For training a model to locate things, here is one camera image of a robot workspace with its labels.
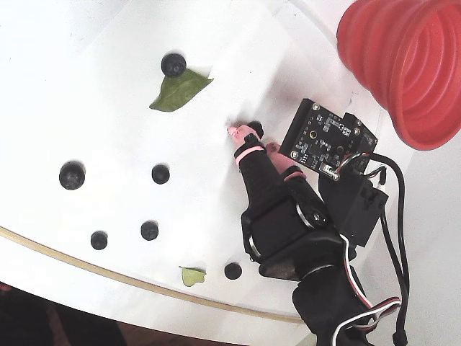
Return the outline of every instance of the circuit board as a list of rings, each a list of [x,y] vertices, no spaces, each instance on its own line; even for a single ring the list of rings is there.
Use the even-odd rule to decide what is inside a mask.
[[[343,118],[304,99],[296,112],[279,152],[313,171],[333,178],[349,155],[371,153],[377,138],[353,114]],[[350,166],[364,173],[369,159],[360,157]]]

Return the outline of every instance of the red silicone cup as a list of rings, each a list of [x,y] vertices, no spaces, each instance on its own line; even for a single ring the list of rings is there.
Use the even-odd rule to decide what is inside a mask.
[[[461,129],[461,0],[358,0],[337,37],[402,141],[432,150]]]

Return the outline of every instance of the white wire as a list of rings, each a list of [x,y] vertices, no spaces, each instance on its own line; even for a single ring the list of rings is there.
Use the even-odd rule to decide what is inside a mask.
[[[349,249],[349,240],[343,236],[342,234],[339,234],[339,236],[344,240],[344,242],[346,243],[346,246],[345,246],[345,250],[344,250],[344,261],[345,261],[345,267],[346,267],[346,273],[347,273],[347,276],[349,277],[351,283],[352,283],[352,286],[353,286],[353,289],[355,290],[355,293],[360,296],[360,298],[362,299],[362,301],[364,301],[366,304],[367,304],[367,308],[372,308],[373,307],[373,304],[370,303],[370,301],[367,299],[367,297],[365,296],[365,294],[363,294],[363,292],[360,290],[360,287],[357,285],[357,283],[355,282],[354,280],[354,276],[352,275],[352,271],[351,271],[351,265],[349,264],[349,255],[348,255],[348,249]]]
[[[347,319],[346,321],[342,322],[340,325],[337,326],[336,330],[333,333],[333,337],[331,339],[331,346],[336,346],[336,338],[338,337],[338,334],[341,331],[341,329],[344,326],[346,326],[347,324],[349,324],[349,323],[351,323],[353,321],[356,321],[358,319],[361,319],[362,317],[378,314],[381,311],[385,311],[385,310],[389,309],[391,306],[394,306],[394,305],[399,305],[400,306],[400,305],[402,305],[402,303],[400,301],[392,301],[390,303],[387,303],[384,306],[381,306],[378,309],[372,309],[372,310],[366,311],[366,312],[364,312],[364,313],[362,313],[360,315],[357,315],[355,317],[351,317],[350,319]]]
[[[384,317],[386,316],[389,316],[390,314],[393,314],[395,312],[394,311],[391,311],[391,312],[383,312],[377,319],[376,321],[373,321],[372,323],[370,324],[354,324],[353,327],[357,328],[357,329],[360,329],[360,330],[368,330],[370,328],[373,328],[374,326],[376,326],[379,321],[381,321],[381,319],[383,319]]]

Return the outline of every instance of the blueberry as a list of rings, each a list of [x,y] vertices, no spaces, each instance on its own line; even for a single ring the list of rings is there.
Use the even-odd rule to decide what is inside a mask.
[[[83,164],[70,161],[61,167],[59,182],[66,190],[77,190],[85,182],[85,168]]]
[[[158,236],[158,224],[155,221],[146,221],[141,225],[141,236],[145,240],[154,240]]]
[[[224,274],[229,280],[235,280],[242,275],[242,268],[237,263],[230,263],[224,268]]]
[[[103,231],[96,231],[91,235],[91,246],[95,250],[102,250],[107,246],[107,234]]]
[[[157,164],[152,168],[152,180],[159,184],[165,184],[170,179],[170,170],[164,164]]]
[[[177,53],[171,53],[161,59],[161,70],[167,77],[181,76],[186,69],[186,60]]]

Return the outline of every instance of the white table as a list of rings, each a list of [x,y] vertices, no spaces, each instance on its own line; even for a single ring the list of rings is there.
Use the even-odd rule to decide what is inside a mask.
[[[259,120],[264,140],[280,142],[308,97],[356,114],[380,139],[376,151],[405,170],[412,149],[337,56],[336,28],[351,3],[1,2],[0,226],[147,283],[296,317],[296,283],[259,276],[243,251],[246,191],[226,128]],[[214,81],[176,112],[150,110],[172,50]],[[86,181],[67,191],[58,174],[72,160],[84,164]],[[151,179],[158,163],[170,168],[165,185]],[[388,192],[395,196],[393,177]],[[159,224],[154,241],[140,235],[147,220]],[[102,251],[90,245],[98,230],[109,236]],[[126,285],[2,237],[0,254],[0,280],[142,327],[266,346],[296,345],[309,333]],[[238,280],[224,276],[230,262],[243,268]],[[205,282],[185,287],[179,266],[206,269]]]

